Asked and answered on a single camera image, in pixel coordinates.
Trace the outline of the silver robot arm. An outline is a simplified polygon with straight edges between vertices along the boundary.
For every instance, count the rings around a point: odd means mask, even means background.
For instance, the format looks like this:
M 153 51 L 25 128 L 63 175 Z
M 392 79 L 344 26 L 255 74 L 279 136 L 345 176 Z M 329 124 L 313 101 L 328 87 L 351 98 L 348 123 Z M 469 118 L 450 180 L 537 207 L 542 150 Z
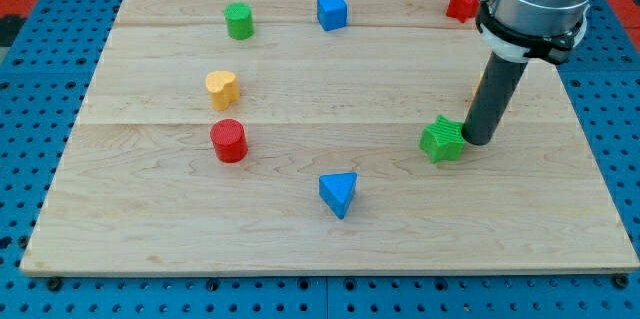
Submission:
M 512 63 L 567 61 L 587 30 L 591 0 L 479 0 L 476 27 L 499 58 Z

